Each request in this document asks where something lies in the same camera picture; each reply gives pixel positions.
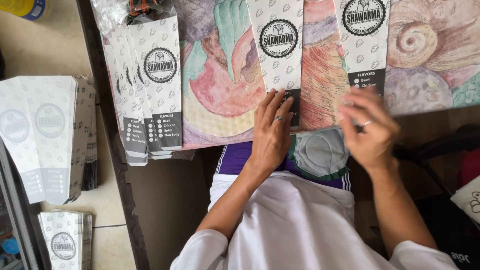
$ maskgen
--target ring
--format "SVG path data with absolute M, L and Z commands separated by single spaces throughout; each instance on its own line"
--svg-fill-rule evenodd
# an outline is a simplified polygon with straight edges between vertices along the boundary
M 369 121 L 367 121 L 365 124 L 363 124 L 362 127 L 364 127 L 364 126 L 366 126 L 366 125 L 368 125 L 368 124 L 371 124 L 371 123 L 373 123 L 373 122 L 375 122 L 375 120 L 369 120 Z

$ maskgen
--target blue object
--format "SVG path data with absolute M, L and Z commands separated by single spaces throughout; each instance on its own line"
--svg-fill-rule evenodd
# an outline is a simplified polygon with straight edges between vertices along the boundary
M 3 247 L 3 250 L 5 250 L 10 254 L 17 254 L 20 252 L 20 249 L 18 248 L 17 239 L 15 239 L 15 237 L 10 238 L 7 241 L 3 242 L 1 247 Z

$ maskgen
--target white shirt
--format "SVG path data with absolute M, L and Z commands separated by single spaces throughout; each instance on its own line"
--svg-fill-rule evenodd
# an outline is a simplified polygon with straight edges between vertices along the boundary
M 214 176 L 208 209 L 236 178 Z M 447 254 L 411 241 L 387 261 L 355 231 L 353 205 L 349 191 L 274 172 L 245 205 L 230 243 L 215 230 L 197 232 L 171 269 L 457 269 Z

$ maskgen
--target stack of paper bags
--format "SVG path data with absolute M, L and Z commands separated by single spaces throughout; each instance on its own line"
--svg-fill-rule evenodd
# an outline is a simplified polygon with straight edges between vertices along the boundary
M 171 158 L 182 146 L 177 17 L 124 25 L 104 42 L 127 162 Z
M 92 164 L 96 160 L 95 94 L 83 77 L 19 76 L 0 82 L 0 136 L 30 203 L 74 201 L 84 174 L 96 178 L 95 166 L 85 166 L 86 157 Z
M 92 214 L 54 209 L 38 219 L 53 269 L 89 270 L 92 255 Z

